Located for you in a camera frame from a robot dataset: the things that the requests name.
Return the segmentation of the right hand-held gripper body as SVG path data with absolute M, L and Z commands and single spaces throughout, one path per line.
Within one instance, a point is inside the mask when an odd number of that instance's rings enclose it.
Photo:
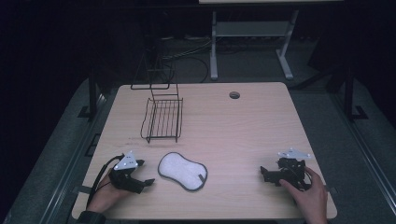
M 269 171 L 266 176 L 284 179 L 298 190 L 310 189 L 311 185 L 305 182 L 306 177 L 311 180 L 311 175 L 305 170 L 305 159 L 311 159 L 312 156 L 295 148 L 278 152 L 277 155 L 278 171 Z

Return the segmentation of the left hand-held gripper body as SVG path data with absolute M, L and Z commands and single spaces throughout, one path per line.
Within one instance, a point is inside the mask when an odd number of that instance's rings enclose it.
M 108 175 L 111 184 L 115 188 L 138 194 L 143 191 L 144 187 L 141 186 L 142 181 L 131 177 L 132 172 L 139 167 L 136 161 L 137 159 L 132 151 L 121 156 L 120 161 L 111 169 Z

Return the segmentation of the white sponge with grey edge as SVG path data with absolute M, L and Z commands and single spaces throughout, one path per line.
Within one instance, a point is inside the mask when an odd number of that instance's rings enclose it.
M 177 152 L 170 152 L 161 159 L 158 173 L 187 191 L 201 189 L 207 180 L 207 169 L 203 164 L 188 160 Z

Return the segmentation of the black wire rack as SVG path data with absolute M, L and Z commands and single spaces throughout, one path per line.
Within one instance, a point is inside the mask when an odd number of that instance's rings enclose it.
M 150 59 L 143 53 L 130 89 L 145 93 L 147 98 L 140 136 L 148 143 L 157 139 L 177 141 L 181 136 L 183 98 L 173 64 L 164 64 L 162 56 Z

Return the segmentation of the person's left hand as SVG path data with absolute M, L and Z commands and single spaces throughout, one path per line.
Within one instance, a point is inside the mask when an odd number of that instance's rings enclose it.
M 86 210 L 95 213 L 104 213 L 113 205 L 120 202 L 130 194 L 129 191 L 115 188 L 106 175 L 99 183 L 98 190 L 94 193 Z

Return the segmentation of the person's right hand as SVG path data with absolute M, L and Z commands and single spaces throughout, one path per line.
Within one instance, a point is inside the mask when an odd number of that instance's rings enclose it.
M 306 167 L 305 170 L 311 175 L 312 179 L 312 185 L 309 190 L 299 191 L 284 179 L 280 179 L 279 183 L 297 203 L 306 224 L 328 224 L 328 192 L 320 176 L 315 171 L 309 167 Z

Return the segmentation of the black metal post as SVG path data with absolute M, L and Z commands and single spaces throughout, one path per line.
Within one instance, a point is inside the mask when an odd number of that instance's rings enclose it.
M 96 82 L 95 82 L 95 70 L 94 68 L 89 73 L 88 83 L 89 83 L 89 104 L 83 106 L 79 113 L 79 118 L 88 118 L 92 120 L 97 112 L 97 94 L 96 94 Z
M 367 114 L 360 105 L 353 104 L 354 74 L 348 67 L 345 78 L 344 112 L 348 120 L 368 119 Z

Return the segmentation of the white metal desk frame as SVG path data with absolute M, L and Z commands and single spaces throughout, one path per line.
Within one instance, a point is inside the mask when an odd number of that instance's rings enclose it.
M 218 21 L 217 12 L 212 13 L 210 78 L 219 78 L 217 60 L 217 41 L 221 37 L 283 37 L 283 46 L 276 50 L 285 79 L 292 80 L 293 74 L 288 64 L 286 53 L 299 15 L 298 10 L 291 13 L 288 21 Z

